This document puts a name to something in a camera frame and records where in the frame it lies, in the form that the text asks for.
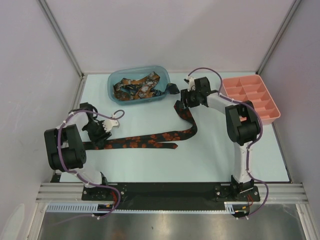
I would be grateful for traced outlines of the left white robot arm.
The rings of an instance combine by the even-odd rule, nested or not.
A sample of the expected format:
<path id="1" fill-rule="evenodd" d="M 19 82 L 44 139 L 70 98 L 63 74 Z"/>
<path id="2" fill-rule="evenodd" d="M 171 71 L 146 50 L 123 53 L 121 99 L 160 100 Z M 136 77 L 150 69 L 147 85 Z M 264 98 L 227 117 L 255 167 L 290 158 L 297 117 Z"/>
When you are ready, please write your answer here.
<path id="1" fill-rule="evenodd" d="M 86 150 L 101 147 L 112 134 L 107 131 L 103 120 L 95 115 L 98 110 L 88 102 L 81 103 L 80 111 L 69 118 L 63 126 L 48 129 L 44 140 L 48 163 L 51 169 L 75 175 L 87 188 L 93 188 L 93 194 L 100 200 L 110 196 L 104 174 L 92 167 L 85 167 Z"/>

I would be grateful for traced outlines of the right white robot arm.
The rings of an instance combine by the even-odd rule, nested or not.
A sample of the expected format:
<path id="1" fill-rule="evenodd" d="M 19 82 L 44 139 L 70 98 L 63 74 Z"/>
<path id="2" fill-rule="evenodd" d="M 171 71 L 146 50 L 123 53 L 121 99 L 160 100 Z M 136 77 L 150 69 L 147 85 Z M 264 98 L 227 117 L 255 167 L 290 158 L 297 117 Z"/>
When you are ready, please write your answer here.
<path id="1" fill-rule="evenodd" d="M 242 201 L 254 189 L 250 172 L 252 145 L 262 136 L 262 120 L 248 101 L 238 101 L 212 90 L 207 77 L 184 80 L 188 87 L 180 91 L 183 107 L 206 106 L 224 114 L 226 130 L 234 145 L 234 171 L 231 175 L 230 194 Z"/>

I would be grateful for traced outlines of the black tie orange flowers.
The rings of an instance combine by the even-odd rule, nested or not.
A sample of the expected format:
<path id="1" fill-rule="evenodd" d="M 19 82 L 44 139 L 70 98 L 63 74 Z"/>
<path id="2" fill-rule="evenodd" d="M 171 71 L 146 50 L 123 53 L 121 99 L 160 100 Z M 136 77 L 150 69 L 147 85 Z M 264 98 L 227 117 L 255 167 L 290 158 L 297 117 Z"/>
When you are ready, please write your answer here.
<path id="1" fill-rule="evenodd" d="M 176 149 L 177 141 L 185 141 L 192 138 L 198 131 L 197 124 L 189 108 L 180 108 L 180 101 L 176 101 L 174 109 L 177 115 L 184 121 L 191 124 L 186 130 L 173 130 L 163 133 L 155 133 L 141 136 L 110 139 L 110 149 Z M 85 150 L 92 150 L 92 145 L 84 144 Z"/>

